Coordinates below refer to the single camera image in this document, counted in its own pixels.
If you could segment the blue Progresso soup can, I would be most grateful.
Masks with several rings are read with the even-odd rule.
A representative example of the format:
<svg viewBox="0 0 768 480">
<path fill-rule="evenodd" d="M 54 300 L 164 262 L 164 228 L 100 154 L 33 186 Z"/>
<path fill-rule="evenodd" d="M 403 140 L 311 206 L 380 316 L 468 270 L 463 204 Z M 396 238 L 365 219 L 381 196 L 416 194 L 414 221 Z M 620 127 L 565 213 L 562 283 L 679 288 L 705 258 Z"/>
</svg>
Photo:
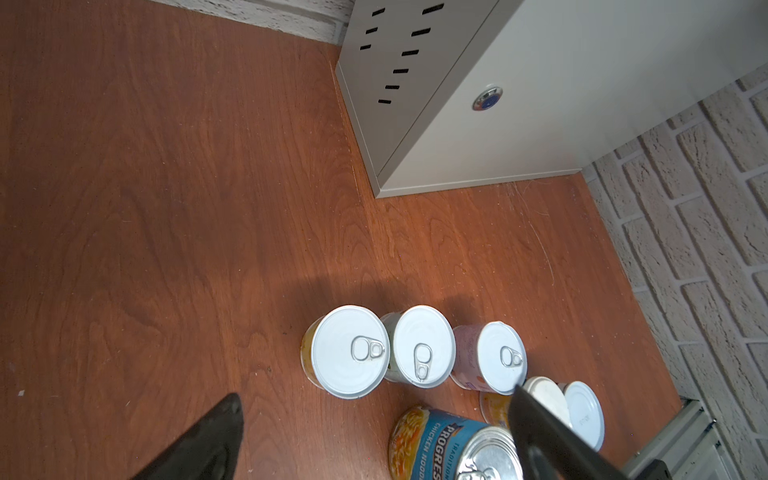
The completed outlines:
<svg viewBox="0 0 768 480">
<path fill-rule="evenodd" d="M 417 405 L 390 435 L 393 479 L 521 479 L 523 469 L 509 431 Z"/>
</svg>

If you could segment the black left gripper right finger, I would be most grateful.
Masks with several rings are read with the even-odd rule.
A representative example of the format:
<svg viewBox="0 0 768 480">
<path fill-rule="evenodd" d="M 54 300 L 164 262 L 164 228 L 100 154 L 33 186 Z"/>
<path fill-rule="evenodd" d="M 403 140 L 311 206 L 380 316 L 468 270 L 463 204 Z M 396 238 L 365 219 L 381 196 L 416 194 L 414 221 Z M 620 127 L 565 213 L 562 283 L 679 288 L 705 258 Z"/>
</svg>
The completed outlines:
<svg viewBox="0 0 768 480">
<path fill-rule="evenodd" d="M 521 387 L 508 423 L 523 479 L 627 479 Z"/>
</svg>

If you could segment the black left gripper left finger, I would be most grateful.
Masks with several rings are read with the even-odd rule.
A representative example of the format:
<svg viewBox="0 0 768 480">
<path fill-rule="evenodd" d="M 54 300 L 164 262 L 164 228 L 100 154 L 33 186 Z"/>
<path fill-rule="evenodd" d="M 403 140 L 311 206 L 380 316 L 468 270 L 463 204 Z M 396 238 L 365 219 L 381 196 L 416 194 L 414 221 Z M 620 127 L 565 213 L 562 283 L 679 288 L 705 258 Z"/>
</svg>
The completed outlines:
<svg viewBox="0 0 768 480">
<path fill-rule="evenodd" d="M 241 399 L 232 392 L 133 479 L 233 479 L 243 435 Z"/>
</svg>

